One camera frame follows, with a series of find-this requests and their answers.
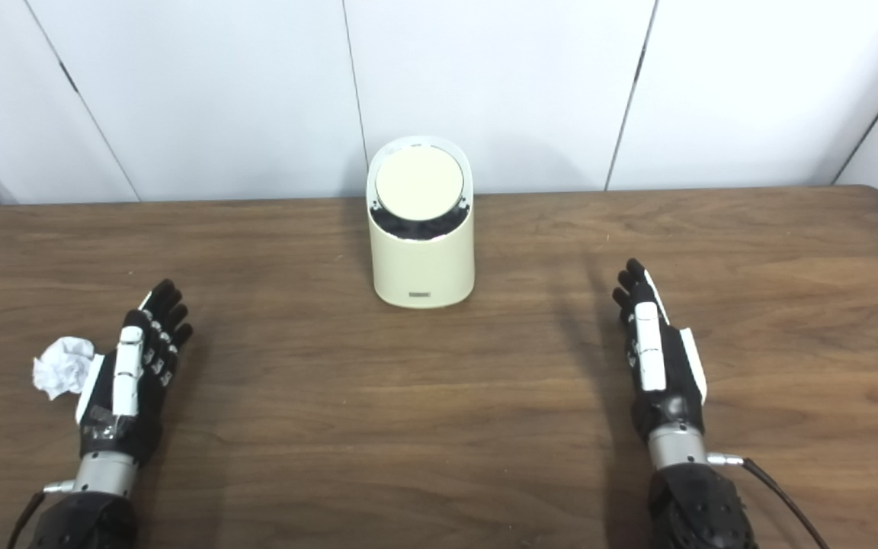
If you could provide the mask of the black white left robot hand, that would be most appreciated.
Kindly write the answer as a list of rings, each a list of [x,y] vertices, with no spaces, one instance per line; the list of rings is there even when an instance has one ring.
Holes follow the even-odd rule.
[[[90,367],[76,419],[79,454],[122,453],[144,465],[163,437],[168,386],[191,339],[184,295],[165,278],[129,310],[115,348]]]

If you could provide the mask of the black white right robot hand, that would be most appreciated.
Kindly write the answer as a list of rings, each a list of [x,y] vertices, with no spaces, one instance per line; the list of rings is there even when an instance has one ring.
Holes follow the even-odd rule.
[[[705,434],[707,379],[690,328],[670,323],[648,268],[631,258],[617,276],[612,297],[620,307],[625,355],[635,390],[630,415],[638,436],[683,425]]]

